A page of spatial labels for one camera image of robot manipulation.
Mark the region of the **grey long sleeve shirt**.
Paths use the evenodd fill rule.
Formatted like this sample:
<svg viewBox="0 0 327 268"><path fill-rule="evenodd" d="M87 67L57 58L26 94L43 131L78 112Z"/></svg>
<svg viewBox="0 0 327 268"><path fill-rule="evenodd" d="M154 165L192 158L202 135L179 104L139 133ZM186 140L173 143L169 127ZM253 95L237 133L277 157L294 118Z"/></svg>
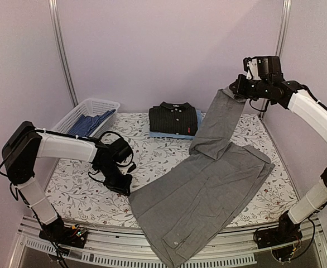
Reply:
<svg viewBox="0 0 327 268"><path fill-rule="evenodd" d="M189 157L129 196L152 251L168 267L197 254L251 201L274 169L253 146L230 139L244 108L217 91Z"/></svg>

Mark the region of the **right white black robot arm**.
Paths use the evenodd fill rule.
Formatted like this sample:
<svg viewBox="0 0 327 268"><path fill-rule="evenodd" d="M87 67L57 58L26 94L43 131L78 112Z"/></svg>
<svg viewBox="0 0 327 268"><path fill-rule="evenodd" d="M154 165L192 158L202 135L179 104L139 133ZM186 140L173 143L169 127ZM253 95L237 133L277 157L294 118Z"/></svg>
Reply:
<svg viewBox="0 0 327 268"><path fill-rule="evenodd" d="M278 56L253 56L243 59L244 73L229 86L234 97L278 104L306 124L327 145L327 107L308 88L286 80ZM302 221L327 203L327 167L319 181L278 220L273 232L277 243L286 243Z"/></svg>

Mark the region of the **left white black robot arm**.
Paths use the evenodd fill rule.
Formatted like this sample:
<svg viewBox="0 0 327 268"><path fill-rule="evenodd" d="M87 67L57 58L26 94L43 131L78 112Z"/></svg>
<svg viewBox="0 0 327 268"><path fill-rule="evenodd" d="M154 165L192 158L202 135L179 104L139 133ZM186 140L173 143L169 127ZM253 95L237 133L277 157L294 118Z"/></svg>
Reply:
<svg viewBox="0 0 327 268"><path fill-rule="evenodd" d="M120 134L116 136L114 142L107 144L100 138L48 131L24 121L2 148L0 175L18 189L39 222L46 225L46 233L55 242L64 242L68 230L57 222L58 212L35 179L35 162L44 157L88 162L94 171L103 174L101 183L107 189L128 197L132 182L130 172L136 168L133 150ZM128 172L123 174L121 168L128 168Z"/></svg>

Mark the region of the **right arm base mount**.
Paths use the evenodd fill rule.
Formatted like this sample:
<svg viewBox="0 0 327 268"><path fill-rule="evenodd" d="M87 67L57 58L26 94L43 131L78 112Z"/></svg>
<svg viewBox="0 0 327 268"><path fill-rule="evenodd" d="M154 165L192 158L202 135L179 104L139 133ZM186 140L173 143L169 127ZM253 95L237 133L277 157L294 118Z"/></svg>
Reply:
<svg viewBox="0 0 327 268"><path fill-rule="evenodd" d="M274 228L258 228L253 234L253 240L259 249L268 248L302 239L300 224L294 224L284 212L278 219L278 226Z"/></svg>

